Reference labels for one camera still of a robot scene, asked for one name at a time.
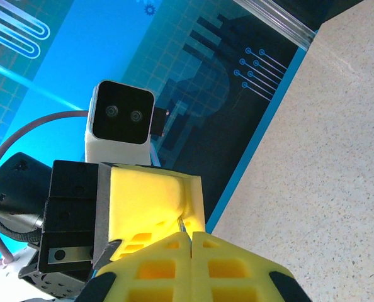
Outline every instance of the black camera front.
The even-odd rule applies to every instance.
[[[143,144],[149,136],[154,95],[111,81],[98,87],[92,131],[96,138]]]

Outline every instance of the black cable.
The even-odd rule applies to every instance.
[[[27,233],[18,233],[7,228],[2,222],[0,222],[0,233],[20,242],[39,242],[42,237],[40,228]]]

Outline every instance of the yellow foam gripper pad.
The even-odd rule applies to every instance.
[[[178,232],[180,216],[190,235],[204,231],[200,177],[150,167],[111,168],[108,241],[122,240],[111,261]]]
[[[190,251],[189,236],[179,232],[104,266],[97,277],[116,274],[105,302],[189,302]]]
[[[284,302],[269,273],[290,271],[204,232],[193,235],[191,302]]]
[[[108,264],[97,274],[116,275],[104,301],[284,302],[269,275],[292,279],[288,269],[204,232],[190,244],[179,232]],[[287,301],[310,301],[302,293]]]

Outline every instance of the speckled countertop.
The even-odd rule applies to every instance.
[[[321,27],[213,234],[374,301],[374,0]]]

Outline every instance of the camera lens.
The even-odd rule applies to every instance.
[[[133,112],[131,112],[131,120],[134,123],[139,123],[142,120],[142,113],[141,113],[141,111],[134,110]]]
[[[117,109],[117,107],[116,106],[108,106],[107,108],[106,108],[106,114],[107,114],[107,116],[109,117],[109,118],[114,118],[114,117],[116,117],[117,116],[117,114],[118,114],[118,109]]]

